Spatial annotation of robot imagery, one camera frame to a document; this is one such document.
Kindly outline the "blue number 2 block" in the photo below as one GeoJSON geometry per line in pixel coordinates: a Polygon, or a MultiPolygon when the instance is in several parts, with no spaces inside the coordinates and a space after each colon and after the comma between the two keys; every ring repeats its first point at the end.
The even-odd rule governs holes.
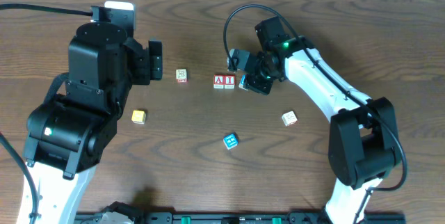
{"type": "Polygon", "coordinates": [[[240,89],[243,89],[243,90],[248,90],[248,89],[245,87],[245,78],[246,78],[246,75],[244,74],[244,75],[241,77],[240,81],[239,81],[238,87],[239,87],[240,89]]]}

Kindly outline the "red letter I block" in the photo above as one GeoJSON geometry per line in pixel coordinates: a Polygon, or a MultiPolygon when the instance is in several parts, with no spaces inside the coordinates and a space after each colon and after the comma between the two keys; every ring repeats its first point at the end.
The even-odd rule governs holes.
{"type": "Polygon", "coordinates": [[[234,89],[236,84],[236,77],[234,75],[225,75],[224,78],[224,89],[234,89]]]}

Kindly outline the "white red-sided block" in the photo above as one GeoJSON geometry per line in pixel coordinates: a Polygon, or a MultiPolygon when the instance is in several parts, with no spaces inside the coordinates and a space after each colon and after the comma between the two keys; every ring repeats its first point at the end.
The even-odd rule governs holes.
{"type": "Polygon", "coordinates": [[[186,69],[176,70],[176,80],[178,83],[187,83],[188,82],[187,70],[186,69]]]}

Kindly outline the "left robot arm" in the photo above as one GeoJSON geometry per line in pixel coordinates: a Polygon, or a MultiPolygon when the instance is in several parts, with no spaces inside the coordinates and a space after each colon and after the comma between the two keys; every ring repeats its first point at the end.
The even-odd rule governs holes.
{"type": "Polygon", "coordinates": [[[134,39],[136,8],[107,1],[89,12],[59,74],[29,116],[18,223],[73,223],[129,91],[163,76],[162,44],[134,39]]]}

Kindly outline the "yellow block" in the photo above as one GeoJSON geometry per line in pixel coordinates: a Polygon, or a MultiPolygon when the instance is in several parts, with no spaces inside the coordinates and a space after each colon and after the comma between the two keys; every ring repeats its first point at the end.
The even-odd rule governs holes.
{"type": "Polygon", "coordinates": [[[131,116],[131,121],[135,124],[144,124],[146,121],[147,114],[141,110],[134,110],[131,116]]]}

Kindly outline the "red letter A block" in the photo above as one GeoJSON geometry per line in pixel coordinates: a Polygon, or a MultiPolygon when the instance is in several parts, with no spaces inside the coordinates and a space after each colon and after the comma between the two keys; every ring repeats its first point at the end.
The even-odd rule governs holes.
{"type": "Polygon", "coordinates": [[[213,76],[213,87],[215,89],[224,89],[225,88],[225,76],[215,74],[213,76]]]}

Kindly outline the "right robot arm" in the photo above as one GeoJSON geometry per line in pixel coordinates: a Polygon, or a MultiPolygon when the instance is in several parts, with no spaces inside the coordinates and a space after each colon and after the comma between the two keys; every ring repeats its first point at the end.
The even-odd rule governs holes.
{"type": "Polygon", "coordinates": [[[301,88],[330,123],[328,160],[336,182],[318,223],[404,223],[402,215],[368,214],[380,183],[406,156],[398,139],[395,110],[385,97],[371,99],[341,78],[305,37],[285,33],[278,17],[255,27],[262,50],[235,50],[243,87],[267,95],[275,80],[301,88]]]}

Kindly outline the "blue top block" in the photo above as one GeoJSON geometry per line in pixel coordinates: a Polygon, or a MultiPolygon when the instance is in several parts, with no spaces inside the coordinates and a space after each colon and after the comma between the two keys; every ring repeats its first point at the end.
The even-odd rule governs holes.
{"type": "Polygon", "coordinates": [[[230,150],[238,145],[238,137],[235,133],[231,133],[223,138],[223,143],[225,147],[230,150]]]}

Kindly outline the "white M letter block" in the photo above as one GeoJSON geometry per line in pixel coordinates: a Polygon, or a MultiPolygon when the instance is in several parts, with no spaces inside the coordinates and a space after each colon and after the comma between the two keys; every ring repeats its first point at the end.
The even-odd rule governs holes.
{"type": "Polygon", "coordinates": [[[286,112],[282,115],[282,121],[286,127],[297,123],[298,119],[293,111],[286,112]]]}

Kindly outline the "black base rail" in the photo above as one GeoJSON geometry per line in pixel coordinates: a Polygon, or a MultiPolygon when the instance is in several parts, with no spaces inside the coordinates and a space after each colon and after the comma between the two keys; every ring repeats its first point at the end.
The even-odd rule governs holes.
{"type": "Polygon", "coordinates": [[[318,224],[329,223],[324,211],[293,211],[281,213],[172,213],[142,212],[142,210],[114,202],[93,214],[78,213],[75,223],[139,223],[139,224],[318,224]]]}

